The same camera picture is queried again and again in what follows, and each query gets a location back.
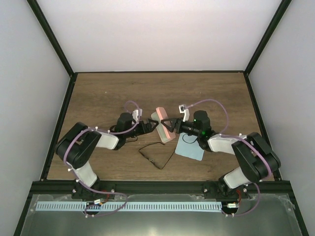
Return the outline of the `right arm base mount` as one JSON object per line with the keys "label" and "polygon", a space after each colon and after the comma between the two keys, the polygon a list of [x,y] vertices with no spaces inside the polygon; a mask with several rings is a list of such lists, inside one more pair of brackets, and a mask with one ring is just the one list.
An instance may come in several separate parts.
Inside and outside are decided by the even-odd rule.
{"label": "right arm base mount", "polygon": [[237,200],[248,198],[248,194],[241,187],[230,189],[223,181],[206,181],[202,184],[202,191],[205,198],[223,200]]}

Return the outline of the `light blue slotted strip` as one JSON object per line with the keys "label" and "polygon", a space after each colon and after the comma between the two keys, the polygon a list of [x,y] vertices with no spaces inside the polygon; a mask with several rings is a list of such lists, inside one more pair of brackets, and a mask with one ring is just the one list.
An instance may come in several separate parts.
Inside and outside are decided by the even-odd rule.
{"label": "light blue slotted strip", "polygon": [[221,212],[220,202],[107,202],[101,206],[88,207],[86,202],[38,202],[37,211],[194,211]]}

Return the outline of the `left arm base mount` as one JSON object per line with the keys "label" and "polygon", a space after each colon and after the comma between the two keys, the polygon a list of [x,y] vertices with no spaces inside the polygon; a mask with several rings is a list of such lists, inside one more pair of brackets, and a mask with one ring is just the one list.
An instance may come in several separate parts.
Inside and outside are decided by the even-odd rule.
{"label": "left arm base mount", "polygon": [[99,192],[106,192],[97,180],[92,187],[86,188],[81,182],[74,182],[74,187],[72,189],[72,198],[81,200],[96,200],[96,199],[112,199],[111,194],[100,194]]}

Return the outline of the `black sunglasses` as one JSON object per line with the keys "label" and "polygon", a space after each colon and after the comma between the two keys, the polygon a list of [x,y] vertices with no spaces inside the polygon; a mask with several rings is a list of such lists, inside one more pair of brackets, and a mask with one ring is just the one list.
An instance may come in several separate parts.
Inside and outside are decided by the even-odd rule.
{"label": "black sunglasses", "polygon": [[138,153],[148,160],[155,168],[163,170],[175,153],[168,151],[162,142],[149,143],[138,150]]}

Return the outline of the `light blue cleaning cloth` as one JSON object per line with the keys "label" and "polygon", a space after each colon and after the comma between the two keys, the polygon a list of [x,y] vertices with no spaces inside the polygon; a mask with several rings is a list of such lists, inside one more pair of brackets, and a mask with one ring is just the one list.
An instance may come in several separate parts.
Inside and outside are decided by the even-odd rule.
{"label": "light blue cleaning cloth", "polygon": [[202,161],[204,150],[199,146],[196,136],[181,133],[175,148],[175,153],[193,160]]}

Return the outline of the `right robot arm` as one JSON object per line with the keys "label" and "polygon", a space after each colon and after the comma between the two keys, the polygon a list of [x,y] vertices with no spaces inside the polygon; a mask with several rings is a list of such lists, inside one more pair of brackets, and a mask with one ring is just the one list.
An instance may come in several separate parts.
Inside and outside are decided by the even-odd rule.
{"label": "right robot arm", "polygon": [[167,118],[161,124],[170,132],[195,136],[204,151],[222,152],[236,157],[239,167],[219,179],[219,193],[230,198],[241,185],[258,183],[269,178],[281,167],[281,162],[270,145],[257,133],[230,136],[214,131],[206,111],[196,111],[193,121]]}

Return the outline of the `grey metal front plate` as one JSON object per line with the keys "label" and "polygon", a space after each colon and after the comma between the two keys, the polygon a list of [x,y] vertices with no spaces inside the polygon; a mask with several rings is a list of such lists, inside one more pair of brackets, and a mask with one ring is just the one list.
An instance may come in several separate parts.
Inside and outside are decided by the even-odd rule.
{"label": "grey metal front plate", "polygon": [[[221,212],[194,211],[37,211],[38,202],[93,202],[69,195],[35,195],[19,236],[300,236],[295,208],[287,195],[250,194],[233,207],[234,216],[222,204]],[[117,196],[108,202],[218,202],[197,195]]]}

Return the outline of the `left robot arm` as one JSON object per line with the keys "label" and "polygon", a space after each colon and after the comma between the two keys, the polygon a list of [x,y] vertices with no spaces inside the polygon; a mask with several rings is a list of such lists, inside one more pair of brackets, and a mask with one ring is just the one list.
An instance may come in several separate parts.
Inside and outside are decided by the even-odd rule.
{"label": "left robot arm", "polygon": [[151,133],[159,122],[151,118],[140,120],[140,113],[120,114],[117,122],[107,131],[77,122],[56,144],[55,154],[68,166],[83,187],[83,192],[94,199],[100,194],[98,176],[89,163],[95,148],[119,150],[128,138]]}

